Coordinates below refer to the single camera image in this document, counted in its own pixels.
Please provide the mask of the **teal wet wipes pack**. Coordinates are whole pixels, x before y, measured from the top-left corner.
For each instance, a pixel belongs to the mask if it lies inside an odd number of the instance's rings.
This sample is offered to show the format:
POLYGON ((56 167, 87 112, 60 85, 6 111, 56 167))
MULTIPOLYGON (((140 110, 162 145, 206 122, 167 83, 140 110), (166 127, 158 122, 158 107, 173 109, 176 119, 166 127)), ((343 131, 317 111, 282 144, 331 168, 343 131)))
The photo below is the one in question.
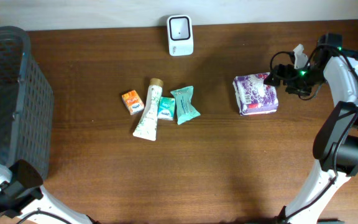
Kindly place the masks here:
POLYGON ((200 112, 197 111, 196 108, 191 104, 193 91, 193 86, 186 86, 184 88, 172 90, 170 92, 176 102, 178 125, 181 125, 201 115, 200 112))

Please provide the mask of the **purple red tissue pack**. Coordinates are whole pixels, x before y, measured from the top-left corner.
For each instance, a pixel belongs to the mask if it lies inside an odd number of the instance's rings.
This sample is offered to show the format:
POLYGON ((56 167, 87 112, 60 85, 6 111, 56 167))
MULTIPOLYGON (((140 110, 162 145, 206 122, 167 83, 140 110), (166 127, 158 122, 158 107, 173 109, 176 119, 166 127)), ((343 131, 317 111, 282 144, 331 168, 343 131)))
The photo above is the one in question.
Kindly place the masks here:
POLYGON ((269 114, 277 111, 277 91, 274 86, 264 84, 264 80, 269 75, 270 73, 267 72, 234 78, 232 84, 241 116, 269 114))

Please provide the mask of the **orange pocket tissue pack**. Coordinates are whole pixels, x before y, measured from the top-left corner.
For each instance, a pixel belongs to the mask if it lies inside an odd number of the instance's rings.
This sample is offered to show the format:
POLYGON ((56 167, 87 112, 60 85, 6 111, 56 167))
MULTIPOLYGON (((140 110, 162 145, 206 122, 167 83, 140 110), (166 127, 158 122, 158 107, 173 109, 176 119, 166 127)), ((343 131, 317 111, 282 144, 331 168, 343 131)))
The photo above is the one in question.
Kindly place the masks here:
POLYGON ((144 109, 144 103, 135 90, 128 91, 121 96, 130 115, 141 112, 144 109))

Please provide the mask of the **teal pocket tissue pack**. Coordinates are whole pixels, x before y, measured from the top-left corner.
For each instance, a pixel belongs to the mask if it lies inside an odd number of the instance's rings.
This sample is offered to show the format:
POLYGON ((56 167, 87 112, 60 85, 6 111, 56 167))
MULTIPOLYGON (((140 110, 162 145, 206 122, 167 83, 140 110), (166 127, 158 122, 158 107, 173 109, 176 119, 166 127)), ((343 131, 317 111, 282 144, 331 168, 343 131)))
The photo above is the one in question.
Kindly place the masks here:
POLYGON ((158 119, 173 121, 175 114, 175 99, 168 97, 161 97, 158 106, 158 119))

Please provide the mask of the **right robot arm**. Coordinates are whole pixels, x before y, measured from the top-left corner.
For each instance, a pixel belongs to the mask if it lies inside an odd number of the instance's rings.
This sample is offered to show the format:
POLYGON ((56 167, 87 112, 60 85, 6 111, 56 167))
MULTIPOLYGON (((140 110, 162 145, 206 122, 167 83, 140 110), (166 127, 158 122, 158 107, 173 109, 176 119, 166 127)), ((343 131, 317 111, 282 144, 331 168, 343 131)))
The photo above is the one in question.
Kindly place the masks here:
POLYGON ((319 223, 335 193, 358 173, 358 51, 342 46, 342 35, 322 35, 309 56, 303 46, 289 52, 291 63, 271 65, 264 84, 285 85, 303 101, 328 84, 334 109, 313 143, 313 168, 300 193, 284 206, 275 223, 319 223))

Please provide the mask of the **white bamboo print tube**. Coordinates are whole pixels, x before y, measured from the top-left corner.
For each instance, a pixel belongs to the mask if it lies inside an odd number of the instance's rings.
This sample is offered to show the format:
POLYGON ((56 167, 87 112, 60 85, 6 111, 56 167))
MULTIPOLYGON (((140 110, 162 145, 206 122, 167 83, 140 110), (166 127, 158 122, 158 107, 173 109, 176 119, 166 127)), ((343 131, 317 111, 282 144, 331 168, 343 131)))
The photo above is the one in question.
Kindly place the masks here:
POLYGON ((158 107, 162 97, 163 81, 152 78, 148 87, 144 112, 132 133, 137 138, 155 141, 157 137, 158 107))

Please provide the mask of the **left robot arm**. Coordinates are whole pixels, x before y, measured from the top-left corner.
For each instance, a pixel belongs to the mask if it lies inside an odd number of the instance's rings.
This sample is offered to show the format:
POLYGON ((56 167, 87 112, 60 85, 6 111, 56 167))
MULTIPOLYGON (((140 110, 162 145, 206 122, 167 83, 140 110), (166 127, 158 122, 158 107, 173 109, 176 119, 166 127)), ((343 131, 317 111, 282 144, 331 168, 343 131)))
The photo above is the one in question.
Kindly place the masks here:
POLYGON ((50 194, 43 179, 27 161, 6 167, 0 164, 0 218, 19 218, 20 223, 97 223, 50 194))

